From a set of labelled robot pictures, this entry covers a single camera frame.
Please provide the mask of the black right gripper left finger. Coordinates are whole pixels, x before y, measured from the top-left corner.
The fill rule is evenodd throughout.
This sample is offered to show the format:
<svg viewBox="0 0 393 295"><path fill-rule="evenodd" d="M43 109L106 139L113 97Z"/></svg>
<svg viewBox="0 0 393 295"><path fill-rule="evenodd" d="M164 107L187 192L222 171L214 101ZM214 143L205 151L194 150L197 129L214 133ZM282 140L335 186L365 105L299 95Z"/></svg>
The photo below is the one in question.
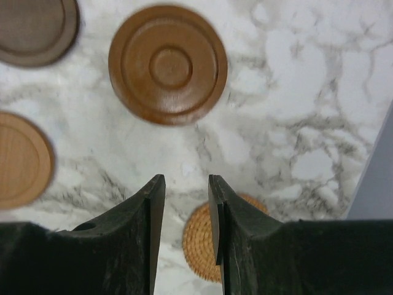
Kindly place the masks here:
<svg viewBox="0 0 393 295"><path fill-rule="evenodd" d="M2 294L152 294L165 178L73 230L1 224Z"/></svg>

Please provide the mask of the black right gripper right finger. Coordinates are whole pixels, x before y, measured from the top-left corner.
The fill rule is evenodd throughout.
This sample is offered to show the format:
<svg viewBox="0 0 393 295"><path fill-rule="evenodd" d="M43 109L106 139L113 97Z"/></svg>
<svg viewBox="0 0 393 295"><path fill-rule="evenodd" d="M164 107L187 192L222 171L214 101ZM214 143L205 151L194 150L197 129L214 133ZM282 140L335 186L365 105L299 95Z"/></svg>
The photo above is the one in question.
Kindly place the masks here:
<svg viewBox="0 0 393 295"><path fill-rule="evenodd" d="M392 221L280 222L209 176L224 294L391 294Z"/></svg>

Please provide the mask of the woven rattan coaster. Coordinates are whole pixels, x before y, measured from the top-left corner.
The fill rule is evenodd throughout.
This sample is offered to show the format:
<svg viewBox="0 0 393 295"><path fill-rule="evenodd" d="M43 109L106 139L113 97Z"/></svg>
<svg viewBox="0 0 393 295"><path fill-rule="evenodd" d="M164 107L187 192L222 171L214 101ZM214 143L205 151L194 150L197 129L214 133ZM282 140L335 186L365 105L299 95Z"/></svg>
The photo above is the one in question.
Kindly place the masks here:
<svg viewBox="0 0 393 295"><path fill-rule="evenodd" d="M199 206L187 221L182 249L185 260L194 273L207 281L222 283L221 269L216 264L211 215L207 203Z"/></svg>

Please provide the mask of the light brown wooden coaster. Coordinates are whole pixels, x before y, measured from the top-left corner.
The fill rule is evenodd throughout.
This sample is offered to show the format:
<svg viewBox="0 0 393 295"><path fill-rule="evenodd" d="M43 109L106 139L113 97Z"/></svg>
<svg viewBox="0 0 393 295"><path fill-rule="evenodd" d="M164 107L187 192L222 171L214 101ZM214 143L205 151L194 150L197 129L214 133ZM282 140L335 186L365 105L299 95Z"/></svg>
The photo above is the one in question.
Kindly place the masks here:
<svg viewBox="0 0 393 295"><path fill-rule="evenodd" d="M30 120L1 112L1 209L27 205L50 184L55 153L44 132Z"/></svg>

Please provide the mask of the brown ringed wooden saucer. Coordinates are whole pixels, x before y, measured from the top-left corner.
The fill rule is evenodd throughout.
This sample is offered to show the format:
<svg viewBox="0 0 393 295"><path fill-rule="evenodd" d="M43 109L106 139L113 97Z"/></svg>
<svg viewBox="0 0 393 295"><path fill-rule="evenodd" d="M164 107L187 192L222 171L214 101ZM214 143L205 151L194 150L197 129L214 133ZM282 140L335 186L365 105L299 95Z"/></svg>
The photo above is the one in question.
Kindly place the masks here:
<svg viewBox="0 0 393 295"><path fill-rule="evenodd" d="M155 5L117 30L108 70L115 94L133 114L156 124L185 125L204 117L222 96L228 60L201 15Z"/></svg>

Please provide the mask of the dark brown wooden coaster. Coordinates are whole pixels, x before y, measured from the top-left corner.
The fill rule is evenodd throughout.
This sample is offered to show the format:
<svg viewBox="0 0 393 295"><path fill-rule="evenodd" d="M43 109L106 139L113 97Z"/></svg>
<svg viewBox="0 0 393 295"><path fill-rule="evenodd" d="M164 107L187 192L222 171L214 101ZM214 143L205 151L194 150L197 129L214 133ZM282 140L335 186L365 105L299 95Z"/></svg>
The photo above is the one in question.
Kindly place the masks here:
<svg viewBox="0 0 393 295"><path fill-rule="evenodd" d="M1 1L1 61L21 67L49 65L73 45L77 1Z"/></svg>

